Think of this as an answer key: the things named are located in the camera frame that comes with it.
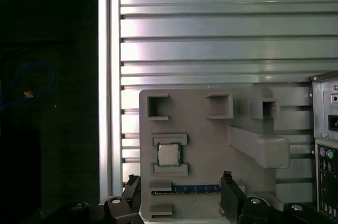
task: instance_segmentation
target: black surface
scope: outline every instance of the black surface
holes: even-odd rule
[[[231,172],[221,178],[221,206],[230,223],[237,223],[247,197],[234,182]]]
[[[1,124],[2,221],[18,223],[40,207],[40,132],[19,121]],[[22,198],[29,201],[18,206]]]
[[[284,205],[284,223],[285,224],[335,224],[326,215],[317,212],[315,209],[298,203],[297,205],[302,207],[302,211],[296,211],[293,209],[294,204]]]
[[[268,219],[270,224],[282,224],[284,223],[284,212],[269,207]]]
[[[254,198],[246,198],[242,208],[242,213],[239,216],[238,224],[268,224],[269,207],[265,201],[260,201],[259,204],[252,203]]]
[[[141,207],[141,177],[130,175],[126,188],[122,193],[122,197],[126,199],[132,212],[138,213]]]
[[[21,120],[28,129],[40,131],[41,196],[36,194],[34,199],[41,200],[44,216],[72,200],[91,205],[99,202],[97,5],[96,0],[0,3],[0,42],[7,44],[0,47],[0,57],[17,50],[17,43],[30,46],[72,40],[45,45],[0,64],[1,95],[5,82],[8,85],[28,62],[44,62],[55,73],[56,83],[48,94],[0,114],[2,121]],[[22,97],[28,89],[37,93],[49,83],[45,70],[32,69],[18,80],[10,98]],[[17,157],[13,149],[8,154]],[[21,176],[17,187],[21,195],[25,178]],[[33,217],[24,223],[42,219],[38,210]]]
[[[84,224],[90,215],[89,205],[85,202],[72,202],[60,207],[43,220],[43,224]]]

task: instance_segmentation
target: screw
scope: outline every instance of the screw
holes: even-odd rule
[[[292,205],[292,209],[294,209],[295,211],[302,211],[303,210],[303,207],[297,205],[297,204],[293,204]]]
[[[260,200],[259,199],[251,199],[251,203],[260,204]]]

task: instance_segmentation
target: cpu chip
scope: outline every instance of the cpu chip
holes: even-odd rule
[[[158,166],[180,166],[182,157],[181,143],[158,143],[157,165]]]

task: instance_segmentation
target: ram module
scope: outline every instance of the ram module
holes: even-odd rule
[[[153,191],[152,195],[217,194],[217,193],[221,193],[221,187],[218,184],[173,185],[171,191]]]

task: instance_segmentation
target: square cutout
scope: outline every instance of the square cutout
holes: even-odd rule
[[[169,117],[162,112],[163,107],[167,105],[168,94],[148,96],[148,119],[169,120]]]
[[[272,99],[251,100],[250,117],[256,119],[273,119],[278,117],[279,105]]]
[[[228,93],[209,93],[206,96],[209,100],[208,119],[233,118],[232,95]]]

